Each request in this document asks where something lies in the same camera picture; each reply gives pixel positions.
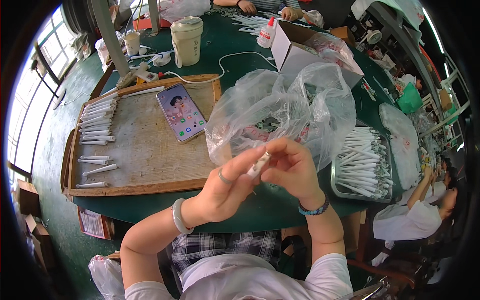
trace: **white cardboard box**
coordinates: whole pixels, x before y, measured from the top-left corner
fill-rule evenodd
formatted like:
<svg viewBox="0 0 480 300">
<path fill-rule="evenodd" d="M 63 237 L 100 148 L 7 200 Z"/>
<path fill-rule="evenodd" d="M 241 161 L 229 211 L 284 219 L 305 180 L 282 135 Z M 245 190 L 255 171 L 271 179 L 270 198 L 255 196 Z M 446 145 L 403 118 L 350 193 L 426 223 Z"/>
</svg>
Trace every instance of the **white cardboard box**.
<svg viewBox="0 0 480 300">
<path fill-rule="evenodd" d="M 316 33 L 314 30 L 290 22 L 277 22 L 271 50 L 280 74 L 298 73 L 314 62 L 328 62 L 292 44 L 292 42 L 303 44 Z M 364 75 L 356 62 L 353 64 L 353 72 L 345 68 L 341 69 L 343 78 L 350 88 L 356 85 Z"/>
</svg>

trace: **paper cup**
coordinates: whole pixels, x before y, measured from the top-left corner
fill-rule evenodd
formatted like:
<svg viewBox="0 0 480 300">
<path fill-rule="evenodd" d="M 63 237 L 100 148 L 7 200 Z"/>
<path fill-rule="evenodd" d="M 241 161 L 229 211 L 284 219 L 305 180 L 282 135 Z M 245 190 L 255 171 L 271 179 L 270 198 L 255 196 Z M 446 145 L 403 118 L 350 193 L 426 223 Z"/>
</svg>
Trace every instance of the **paper cup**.
<svg viewBox="0 0 480 300">
<path fill-rule="evenodd" d="M 127 34 L 124 38 L 125 47 L 129 56 L 137 55 L 140 50 L 140 33 L 134 32 Z"/>
</svg>

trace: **fluorescent light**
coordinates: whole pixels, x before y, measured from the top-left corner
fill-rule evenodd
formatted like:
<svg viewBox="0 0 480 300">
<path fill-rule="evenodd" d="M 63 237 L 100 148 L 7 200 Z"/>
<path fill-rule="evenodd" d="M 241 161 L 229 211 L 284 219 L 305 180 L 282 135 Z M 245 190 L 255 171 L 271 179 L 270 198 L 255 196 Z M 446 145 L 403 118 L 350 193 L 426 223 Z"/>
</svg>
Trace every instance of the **fluorescent light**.
<svg viewBox="0 0 480 300">
<path fill-rule="evenodd" d="M 447 78 L 448 78 L 450 74 L 448 73 L 448 67 L 446 62 L 444 63 L 444 66 L 445 66 L 445 73 L 447 73 Z"/>
<path fill-rule="evenodd" d="M 458 152 L 460 149 L 463 148 L 463 146 L 465 146 L 465 142 L 463 142 L 460 146 L 458 146 L 458 148 L 456 149 L 456 151 Z"/>
<path fill-rule="evenodd" d="M 437 31 L 435 30 L 435 27 L 433 27 L 433 23 L 432 21 L 430 20 L 430 16 L 428 15 L 427 11 L 425 10 L 424 7 L 421 8 L 423 10 L 423 14 L 425 15 L 425 17 L 427 17 L 427 21 L 428 23 L 430 24 L 430 27 L 432 28 L 432 31 L 433 31 L 433 34 L 435 35 L 435 37 L 437 38 L 437 43 L 438 43 L 438 46 L 440 47 L 440 51 L 442 52 L 442 54 L 444 53 L 444 48 L 442 47 L 442 43 L 440 42 L 440 37 L 438 36 L 438 33 Z"/>
</svg>

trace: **bracelet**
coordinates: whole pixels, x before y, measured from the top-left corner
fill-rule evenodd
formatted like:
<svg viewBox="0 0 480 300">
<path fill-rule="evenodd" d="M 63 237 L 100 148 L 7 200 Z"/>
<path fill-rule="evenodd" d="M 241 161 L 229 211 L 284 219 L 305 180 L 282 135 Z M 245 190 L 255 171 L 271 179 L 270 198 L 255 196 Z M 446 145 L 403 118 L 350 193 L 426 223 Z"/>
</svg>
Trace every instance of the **bracelet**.
<svg viewBox="0 0 480 300">
<path fill-rule="evenodd" d="M 305 207 L 301 206 L 300 200 L 299 200 L 299 213 L 301 213 L 302 215 L 308 215 L 308 216 L 321 215 L 327 210 L 329 205 L 330 205 L 330 202 L 328 201 L 328 198 L 326 195 L 325 195 L 325 203 L 322 206 L 320 206 L 320 208 L 318 208 L 317 210 L 306 209 Z"/>
<path fill-rule="evenodd" d="M 180 214 L 180 207 L 183 201 L 185 201 L 184 198 L 177 199 L 172 205 L 173 223 L 175 223 L 175 226 L 181 233 L 191 234 L 195 227 L 186 228 Z"/>
</svg>

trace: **green table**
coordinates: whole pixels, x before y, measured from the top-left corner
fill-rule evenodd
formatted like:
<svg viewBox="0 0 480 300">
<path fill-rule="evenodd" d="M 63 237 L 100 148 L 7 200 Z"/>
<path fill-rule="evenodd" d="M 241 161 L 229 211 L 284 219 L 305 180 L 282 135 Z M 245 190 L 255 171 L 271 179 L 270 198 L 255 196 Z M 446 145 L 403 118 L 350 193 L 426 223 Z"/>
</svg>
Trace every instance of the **green table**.
<svg viewBox="0 0 480 300">
<path fill-rule="evenodd" d="M 230 18 L 219 14 L 204 15 L 204 32 L 201 41 L 200 61 L 189 67 L 178 69 L 174 62 L 163 67 L 152 67 L 151 72 L 173 71 L 180 76 L 220 73 L 218 59 L 226 54 L 256 51 L 266 57 L 271 57 L 270 49 L 257 45 L 256 37 L 248 33 L 239 32 L 239 26 L 232 25 Z M 142 34 L 142 45 L 151 46 L 158 52 L 172 49 L 171 35 L 168 29 L 162 30 L 157 36 L 149 37 L 150 30 Z M 367 92 L 357 84 L 352 89 L 357 106 L 358 119 L 374 127 L 382 133 L 388 131 L 382 126 L 378 115 L 378 105 L 382 102 L 390 103 L 389 98 L 381 92 L 373 76 L 387 88 L 393 89 L 384 71 L 364 54 L 352 49 L 355 60 L 365 73 L 366 80 L 372 88 L 378 91 L 377 101 L 371 101 Z M 226 73 L 220 79 L 222 91 L 233 86 L 235 82 L 247 72 L 256 69 L 274 70 L 263 58 L 257 54 L 243 54 L 227 57 L 222 60 Z M 119 75 L 114 72 L 104 90 L 110 90 L 116 84 Z M 333 194 L 330 187 L 330 166 L 325 167 L 318 173 L 319 183 L 322 190 L 329 196 L 332 207 L 340 217 L 361 211 L 365 208 L 377 205 L 375 202 L 349 200 L 338 198 Z M 393 180 L 395 182 L 393 196 L 400 194 L 403 190 L 400 187 L 395 164 L 393 165 Z M 75 204 L 126 222 L 136 223 L 145 217 L 161 211 L 173 204 L 178 198 L 189 198 L 195 196 L 199 191 L 169 192 L 150 195 L 136 196 L 111 196 L 111 197 L 74 197 Z M 198 226 L 196 231 L 203 232 L 247 232 L 273 230 L 301 226 L 306 224 L 305 217 L 298 213 L 298 201 L 285 189 L 273 184 L 263 183 L 255 188 L 242 203 L 238 212 L 230 219 L 220 223 L 208 223 Z"/>
</svg>

